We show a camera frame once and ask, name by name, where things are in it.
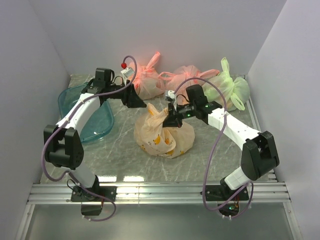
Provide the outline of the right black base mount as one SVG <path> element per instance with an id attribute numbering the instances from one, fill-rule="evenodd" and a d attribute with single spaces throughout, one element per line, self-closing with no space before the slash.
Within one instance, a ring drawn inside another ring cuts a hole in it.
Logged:
<path id="1" fill-rule="evenodd" d="M 251 205 L 254 185 L 245 183 L 236 190 L 231 190 L 225 183 L 206 185 L 200 195 L 206 210 L 218 212 L 222 218 L 229 220 L 242 215 Z"/>

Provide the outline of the teal plastic tray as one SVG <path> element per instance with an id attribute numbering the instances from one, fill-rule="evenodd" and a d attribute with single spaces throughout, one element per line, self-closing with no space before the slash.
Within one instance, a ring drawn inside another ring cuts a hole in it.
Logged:
<path id="1" fill-rule="evenodd" d="M 87 84 L 70 87 L 58 96 L 58 108 L 60 117 L 64 118 L 76 105 L 83 88 Z M 98 140 L 109 134 L 114 126 L 114 115 L 108 101 L 97 109 L 89 118 L 80 133 L 80 140 L 83 144 Z"/>

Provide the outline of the left pink tied bag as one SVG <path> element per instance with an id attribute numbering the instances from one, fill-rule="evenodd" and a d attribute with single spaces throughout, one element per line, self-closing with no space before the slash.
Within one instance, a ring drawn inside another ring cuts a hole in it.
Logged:
<path id="1" fill-rule="evenodd" d="M 142 100 L 153 99 L 165 92 L 164 81 L 159 78 L 155 69 L 160 56 L 161 54 L 157 51 L 146 65 L 137 63 L 137 73 L 133 85 Z"/>

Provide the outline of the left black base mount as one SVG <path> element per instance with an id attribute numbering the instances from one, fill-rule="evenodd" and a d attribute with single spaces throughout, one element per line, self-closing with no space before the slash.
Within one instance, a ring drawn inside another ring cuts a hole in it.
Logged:
<path id="1" fill-rule="evenodd" d="M 112 218 L 117 210 L 115 200 L 117 195 L 116 186 L 100 186 L 98 177 L 96 177 L 91 188 L 84 188 L 77 184 L 73 179 L 68 179 L 67 187 L 71 190 L 70 201 L 72 203 L 81 203 L 80 211 L 83 218 L 92 222 L 102 222 Z M 113 210 L 108 217 L 102 219 L 93 219 L 102 213 L 104 204 L 111 203 Z"/>

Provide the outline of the orange printed plastic bag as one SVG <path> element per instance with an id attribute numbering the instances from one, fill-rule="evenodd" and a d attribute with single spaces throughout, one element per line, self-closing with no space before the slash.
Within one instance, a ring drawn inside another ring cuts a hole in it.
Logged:
<path id="1" fill-rule="evenodd" d="M 148 103 L 146 109 L 147 112 L 135 122 L 133 132 L 142 150 L 151 156 L 173 159 L 193 147 L 195 131 L 190 124 L 183 122 L 182 127 L 163 127 L 168 108 L 158 111 L 153 104 Z"/>

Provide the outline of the middle pink tied bag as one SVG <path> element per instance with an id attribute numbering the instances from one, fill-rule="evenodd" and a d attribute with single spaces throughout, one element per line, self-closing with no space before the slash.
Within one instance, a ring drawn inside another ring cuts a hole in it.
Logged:
<path id="1" fill-rule="evenodd" d="M 163 71 L 158 75 L 159 80 L 165 82 L 165 90 L 175 91 L 177 87 L 185 80 L 190 78 L 210 79 L 217 76 L 220 73 L 217 69 L 210 69 L 201 72 L 194 65 L 181 66 L 173 73 Z"/>

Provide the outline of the aluminium rail frame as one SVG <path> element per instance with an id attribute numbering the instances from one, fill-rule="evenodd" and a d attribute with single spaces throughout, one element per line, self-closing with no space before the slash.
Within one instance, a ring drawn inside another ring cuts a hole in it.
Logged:
<path id="1" fill-rule="evenodd" d="M 300 240 L 302 234 L 289 191 L 274 171 L 240 202 L 234 219 L 208 211 L 202 203 L 207 160 L 218 131 L 195 118 L 191 150 L 174 159 L 151 156 L 134 140 L 134 124 L 145 109 L 128 109 L 110 100 L 115 123 L 111 132 L 84 146 L 84 162 L 103 186 L 116 187 L 116 208 L 107 203 L 101 222 L 81 217 L 66 181 L 42 177 L 31 188 L 19 240 Z"/>

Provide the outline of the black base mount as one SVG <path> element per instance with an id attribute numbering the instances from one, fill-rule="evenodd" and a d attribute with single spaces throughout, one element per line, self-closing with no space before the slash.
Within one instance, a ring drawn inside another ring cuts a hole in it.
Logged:
<path id="1" fill-rule="evenodd" d="M 254 185 L 245 183 L 236 190 L 231 190 L 225 183 L 206 185 L 200 195 L 206 210 L 218 212 L 222 218 L 229 220 L 242 215 L 251 205 Z"/>
<path id="2" fill-rule="evenodd" d="M 81 203 L 80 211 L 83 218 L 92 222 L 102 222 L 112 218 L 117 210 L 115 200 L 117 195 L 116 186 L 100 186 L 98 177 L 96 177 L 91 188 L 84 188 L 77 184 L 73 179 L 68 179 L 67 187 L 71 190 L 70 201 L 72 203 Z M 111 203 L 113 210 L 108 217 L 102 219 L 93 219 L 102 213 L 104 204 Z"/>

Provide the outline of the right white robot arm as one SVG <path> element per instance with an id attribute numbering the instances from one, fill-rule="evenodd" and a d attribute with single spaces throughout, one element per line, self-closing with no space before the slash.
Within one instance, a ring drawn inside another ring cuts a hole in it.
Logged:
<path id="1" fill-rule="evenodd" d="M 241 150 L 240 167 L 221 181 L 220 194 L 226 200 L 233 199 L 238 189 L 250 181 L 256 181 L 280 164 L 274 136 L 269 131 L 260 132 L 242 123 L 215 101 L 208 101 L 203 88 L 192 85 L 186 89 L 189 102 L 177 103 L 177 96 L 167 90 L 168 115 L 163 127 L 183 126 L 183 120 L 191 117 L 219 130 Z"/>

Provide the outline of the green tied bag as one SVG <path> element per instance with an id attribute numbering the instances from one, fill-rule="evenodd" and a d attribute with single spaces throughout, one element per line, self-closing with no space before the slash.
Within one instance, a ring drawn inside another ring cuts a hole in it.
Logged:
<path id="1" fill-rule="evenodd" d="M 236 109 L 244 111 L 245 103 L 250 97 L 250 88 L 247 81 L 238 76 L 235 79 L 230 74 L 230 65 L 226 57 L 221 60 L 222 71 L 208 70 L 200 74 L 200 78 L 206 79 L 214 84 L 223 94 L 227 110 L 234 111 Z"/>

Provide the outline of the pink tied bag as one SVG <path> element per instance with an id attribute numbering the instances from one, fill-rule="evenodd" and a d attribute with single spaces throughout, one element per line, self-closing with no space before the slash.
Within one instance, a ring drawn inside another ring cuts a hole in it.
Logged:
<path id="1" fill-rule="evenodd" d="M 161 54 L 157 51 L 146 65 L 137 63 L 137 73 L 133 85 L 142 100 L 153 99 L 165 92 L 164 81 L 159 78 L 155 69 L 160 56 Z"/>
<path id="2" fill-rule="evenodd" d="M 175 91 L 177 87 L 185 80 L 190 78 L 210 79 L 217 76 L 220 73 L 217 69 L 210 69 L 201 72 L 194 65 L 181 66 L 173 73 L 163 71 L 158 75 L 159 80 L 165 82 L 165 90 Z"/>

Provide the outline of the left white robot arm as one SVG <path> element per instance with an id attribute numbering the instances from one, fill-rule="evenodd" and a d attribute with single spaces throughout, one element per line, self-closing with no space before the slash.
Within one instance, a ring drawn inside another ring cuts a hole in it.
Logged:
<path id="1" fill-rule="evenodd" d="M 63 176 L 69 175 L 89 201 L 101 197 L 98 177 L 83 163 L 84 149 L 80 134 L 91 116 L 108 99 L 121 100 L 127 108 L 145 108 L 147 105 L 137 95 L 133 84 L 137 67 L 122 63 L 122 83 L 114 83 L 115 73 L 108 68 L 97 68 L 95 76 L 82 89 L 79 99 L 68 114 L 55 125 L 47 125 L 43 131 L 44 146 L 41 153 L 41 168 L 46 177 L 54 181 L 46 169 L 46 163 L 65 168 Z"/>

